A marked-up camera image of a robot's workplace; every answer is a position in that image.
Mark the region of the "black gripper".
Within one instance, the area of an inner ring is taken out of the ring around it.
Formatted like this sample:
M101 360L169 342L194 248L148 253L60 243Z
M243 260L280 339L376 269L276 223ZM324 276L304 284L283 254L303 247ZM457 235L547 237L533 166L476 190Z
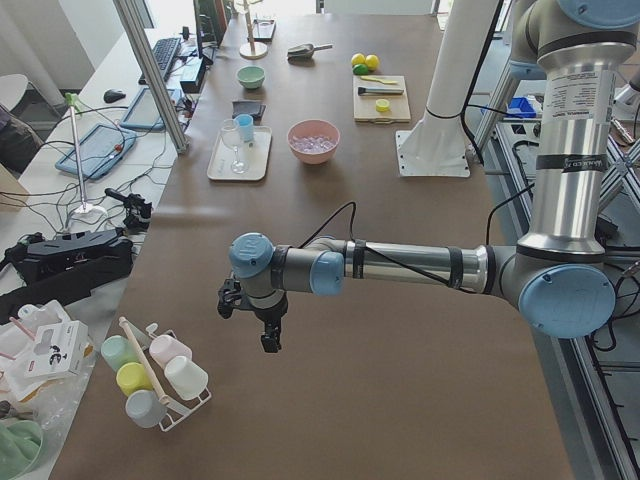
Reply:
M217 312L223 319L229 319L235 310L251 311L259 320L267 324L267 335L260 341L266 353L281 349L281 319L287 313L288 299L283 291L276 292L277 299L267 307L255 306L243 289L239 280L227 278L218 290Z

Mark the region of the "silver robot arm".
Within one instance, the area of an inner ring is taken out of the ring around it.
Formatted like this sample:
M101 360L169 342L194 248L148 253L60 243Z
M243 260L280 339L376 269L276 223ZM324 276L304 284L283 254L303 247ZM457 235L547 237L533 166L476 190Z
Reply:
M218 312L253 312L261 343L281 347L291 291L335 295L348 278L434 283L505 299L535 329L577 338L612 317L617 289L602 269L595 238L600 188L608 166L614 71L636 48L635 1L524 3L511 62L546 76L534 205L528 232L513 246L472 250L320 237L300 247L263 234L235 239L232 275L218 292Z

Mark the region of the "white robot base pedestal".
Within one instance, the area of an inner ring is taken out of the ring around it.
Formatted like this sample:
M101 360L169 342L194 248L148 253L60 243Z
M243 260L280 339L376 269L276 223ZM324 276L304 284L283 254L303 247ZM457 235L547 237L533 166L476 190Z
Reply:
M396 155L403 177L470 176L470 140L462 120L475 74L491 41L502 3L455 1L437 56L424 115L410 131L396 133Z

